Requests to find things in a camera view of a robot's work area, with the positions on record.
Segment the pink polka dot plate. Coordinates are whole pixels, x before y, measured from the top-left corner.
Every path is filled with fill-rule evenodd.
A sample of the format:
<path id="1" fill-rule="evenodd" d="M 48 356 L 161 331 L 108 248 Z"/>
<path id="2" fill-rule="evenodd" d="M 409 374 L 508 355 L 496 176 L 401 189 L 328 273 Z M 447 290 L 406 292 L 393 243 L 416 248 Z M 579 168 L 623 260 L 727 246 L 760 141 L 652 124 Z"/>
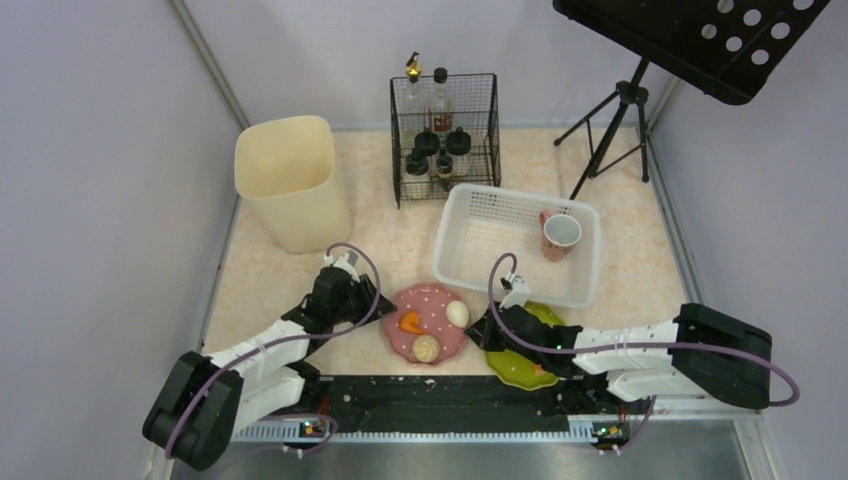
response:
<path id="1" fill-rule="evenodd" d="M 456 291 L 436 282 L 421 282 L 398 291 L 392 297 L 397 311 L 380 321 L 381 331 L 391 350 L 406 362 L 418 365 L 438 365 L 456 356 L 464 347 L 466 336 L 465 329 L 453 327 L 445 315 L 446 305 L 453 300 L 464 302 Z M 420 314 L 421 326 L 425 326 L 427 335 L 436 337 L 442 345 L 439 358 L 432 364 L 418 363 L 413 359 L 411 346 L 420 335 L 412 335 L 398 329 L 399 318 L 408 310 L 415 310 Z"/>

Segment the green polka dot plate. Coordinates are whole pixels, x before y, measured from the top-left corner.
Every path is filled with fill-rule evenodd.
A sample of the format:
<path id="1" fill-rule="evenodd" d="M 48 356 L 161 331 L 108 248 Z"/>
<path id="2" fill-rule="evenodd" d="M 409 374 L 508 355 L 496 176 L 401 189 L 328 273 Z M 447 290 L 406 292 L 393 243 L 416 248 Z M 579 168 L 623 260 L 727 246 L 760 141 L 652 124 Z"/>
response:
<path id="1" fill-rule="evenodd" d="M 525 308 L 548 326 L 565 326 L 565 321 L 548 305 L 528 302 Z M 486 352 L 488 367 L 505 385 L 525 391 L 535 391 L 556 385 L 559 378 L 547 372 L 544 376 L 534 375 L 534 363 L 510 350 Z"/>

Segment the white perforated plastic basket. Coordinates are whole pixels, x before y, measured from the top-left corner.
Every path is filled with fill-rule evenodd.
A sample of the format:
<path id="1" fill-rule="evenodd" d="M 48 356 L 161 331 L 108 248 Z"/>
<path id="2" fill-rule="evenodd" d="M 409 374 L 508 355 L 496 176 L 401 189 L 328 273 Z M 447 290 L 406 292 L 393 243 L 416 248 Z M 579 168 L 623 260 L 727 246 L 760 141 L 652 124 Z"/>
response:
<path id="1" fill-rule="evenodd" d="M 569 215 L 582 229 L 578 243 L 562 260 L 544 257 L 539 223 L 544 211 Z M 513 253 L 532 301 L 582 309 L 594 303 L 599 289 L 601 250 L 600 215 L 586 203 L 460 184 L 451 190 L 442 212 L 433 271 L 444 284 L 485 293 L 496 260 Z"/>

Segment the pink floral mug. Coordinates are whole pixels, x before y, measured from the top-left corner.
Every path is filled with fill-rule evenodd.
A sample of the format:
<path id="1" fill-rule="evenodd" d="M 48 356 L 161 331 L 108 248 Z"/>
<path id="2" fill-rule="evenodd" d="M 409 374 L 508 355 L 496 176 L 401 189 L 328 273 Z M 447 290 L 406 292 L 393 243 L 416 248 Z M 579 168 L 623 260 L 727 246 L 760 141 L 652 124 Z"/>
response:
<path id="1" fill-rule="evenodd" d="M 542 253 L 549 261 L 562 260 L 582 238 L 582 226 L 571 215 L 543 210 L 539 214 L 539 223 Z"/>

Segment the small black pepper grinder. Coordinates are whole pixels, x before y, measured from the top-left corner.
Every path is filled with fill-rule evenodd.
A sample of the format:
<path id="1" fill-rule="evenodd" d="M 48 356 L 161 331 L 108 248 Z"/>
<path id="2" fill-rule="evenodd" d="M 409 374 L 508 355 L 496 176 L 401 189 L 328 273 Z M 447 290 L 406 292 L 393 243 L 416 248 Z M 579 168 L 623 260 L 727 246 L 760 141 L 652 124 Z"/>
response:
<path id="1" fill-rule="evenodd" d="M 440 152 L 436 159 L 436 174 L 440 188 L 444 191 L 449 191 L 454 174 L 454 162 L 444 150 Z"/>

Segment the glass jar black lid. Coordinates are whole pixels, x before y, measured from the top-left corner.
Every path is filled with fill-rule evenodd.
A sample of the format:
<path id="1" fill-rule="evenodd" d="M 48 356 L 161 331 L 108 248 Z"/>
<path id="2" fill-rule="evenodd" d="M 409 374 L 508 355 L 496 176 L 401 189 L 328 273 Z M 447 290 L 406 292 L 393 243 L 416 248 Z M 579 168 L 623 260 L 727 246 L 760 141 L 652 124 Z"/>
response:
<path id="1" fill-rule="evenodd" d="M 414 138 L 414 150 L 421 156 L 436 155 L 441 148 L 439 136 L 429 128 L 424 128 Z"/>
<path id="2" fill-rule="evenodd" d="M 457 127 L 447 136 L 446 149 L 453 159 L 453 174 L 466 176 L 470 171 L 471 136 L 462 127 Z"/>

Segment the glass jar black lid front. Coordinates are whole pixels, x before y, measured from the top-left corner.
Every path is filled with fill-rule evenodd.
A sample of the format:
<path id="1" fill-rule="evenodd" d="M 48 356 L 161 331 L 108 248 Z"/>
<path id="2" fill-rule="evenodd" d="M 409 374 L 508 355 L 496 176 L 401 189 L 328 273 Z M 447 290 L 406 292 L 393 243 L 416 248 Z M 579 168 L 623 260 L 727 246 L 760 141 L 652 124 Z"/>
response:
<path id="1" fill-rule="evenodd" d="M 462 127 L 457 127 L 447 136 L 446 149 L 453 159 L 453 174 L 466 176 L 470 171 L 471 136 Z"/>

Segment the black wire rack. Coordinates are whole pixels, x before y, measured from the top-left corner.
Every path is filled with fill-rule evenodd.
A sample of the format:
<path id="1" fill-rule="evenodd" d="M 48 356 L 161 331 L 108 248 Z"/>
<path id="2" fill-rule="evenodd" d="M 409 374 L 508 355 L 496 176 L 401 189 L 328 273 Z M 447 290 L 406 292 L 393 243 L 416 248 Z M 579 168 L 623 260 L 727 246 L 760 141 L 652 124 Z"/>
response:
<path id="1" fill-rule="evenodd" d="M 429 129 L 428 104 L 434 87 L 433 74 L 420 76 L 419 80 L 422 93 L 426 100 L 426 126 L 424 128 Z M 457 127 L 462 127 L 471 136 L 471 151 L 468 155 L 470 171 L 466 176 L 462 177 L 453 174 L 451 189 L 460 183 L 499 186 L 502 180 L 502 172 L 500 162 L 498 77 L 493 73 L 451 74 L 448 72 L 448 74 L 448 85 L 453 94 L 453 130 Z M 411 138 L 405 133 L 401 114 L 403 91 L 406 83 L 406 77 L 400 76 L 393 77 L 389 81 L 392 134 L 392 184 L 395 204 L 397 206 L 400 206 L 404 202 L 419 201 L 409 199 L 402 185 L 404 160 L 414 149 L 415 138 Z M 441 148 L 439 152 L 436 155 L 429 156 L 430 192 L 426 198 L 420 200 L 442 200 L 448 196 L 451 190 L 444 191 L 438 185 L 436 159 L 442 150 L 448 154 L 446 140 L 442 141 L 440 139 L 440 142 Z"/>

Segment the clear bottle gold spout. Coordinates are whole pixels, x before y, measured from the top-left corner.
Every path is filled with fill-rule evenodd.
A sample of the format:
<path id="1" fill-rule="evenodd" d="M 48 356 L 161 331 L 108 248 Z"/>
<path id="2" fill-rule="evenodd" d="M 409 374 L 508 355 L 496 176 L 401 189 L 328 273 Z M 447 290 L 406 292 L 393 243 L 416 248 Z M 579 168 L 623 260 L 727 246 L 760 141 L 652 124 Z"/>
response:
<path id="1" fill-rule="evenodd" d="M 414 138 L 426 126 L 426 100 L 419 84 L 419 53 L 414 51 L 406 62 L 407 83 L 403 91 L 402 120 L 405 133 Z"/>

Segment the sauce bottle red label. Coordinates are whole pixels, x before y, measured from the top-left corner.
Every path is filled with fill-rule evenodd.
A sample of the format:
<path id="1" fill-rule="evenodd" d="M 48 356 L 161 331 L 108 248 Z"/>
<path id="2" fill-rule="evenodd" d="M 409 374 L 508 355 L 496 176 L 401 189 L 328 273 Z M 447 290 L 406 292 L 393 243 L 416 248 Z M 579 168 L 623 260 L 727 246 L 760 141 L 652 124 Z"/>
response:
<path id="1" fill-rule="evenodd" d="M 429 127 L 442 141 L 445 141 L 453 130 L 453 94 L 448 80 L 449 74 L 446 68 L 437 67 L 434 70 L 434 87 L 428 104 Z"/>

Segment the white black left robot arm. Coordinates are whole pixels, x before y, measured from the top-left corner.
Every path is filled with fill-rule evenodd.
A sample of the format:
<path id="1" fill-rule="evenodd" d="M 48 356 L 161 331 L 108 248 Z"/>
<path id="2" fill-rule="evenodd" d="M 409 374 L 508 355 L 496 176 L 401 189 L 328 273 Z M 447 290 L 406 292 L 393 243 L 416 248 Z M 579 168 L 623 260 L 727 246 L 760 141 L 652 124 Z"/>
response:
<path id="1" fill-rule="evenodd" d="M 320 270 L 311 292 L 263 332 L 211 355 L 189 351 L 173 365 L 142 426 L 143 437 L 195 470 L 213 466 L 233 437 L 297 404 L 318 372 L 306 358 L 338 336 L 395 312 L 378 276 Z"/>

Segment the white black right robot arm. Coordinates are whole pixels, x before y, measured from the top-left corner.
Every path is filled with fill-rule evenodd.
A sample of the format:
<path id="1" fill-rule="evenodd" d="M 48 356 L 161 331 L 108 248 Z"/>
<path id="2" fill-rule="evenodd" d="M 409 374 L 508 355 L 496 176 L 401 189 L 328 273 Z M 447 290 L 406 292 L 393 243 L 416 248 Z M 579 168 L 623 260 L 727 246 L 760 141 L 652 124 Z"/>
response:
<path id="1" fill-rule="evenodd" d="M 550 326 L 525 307 L 496 307 L 465 334 L 483 351 L 513 352 L 561 379 L 598 376 L 627 402 L 708 395 L 752 410 L 770 404 L 771 335 L 697 303 L 621 330 Z"/>

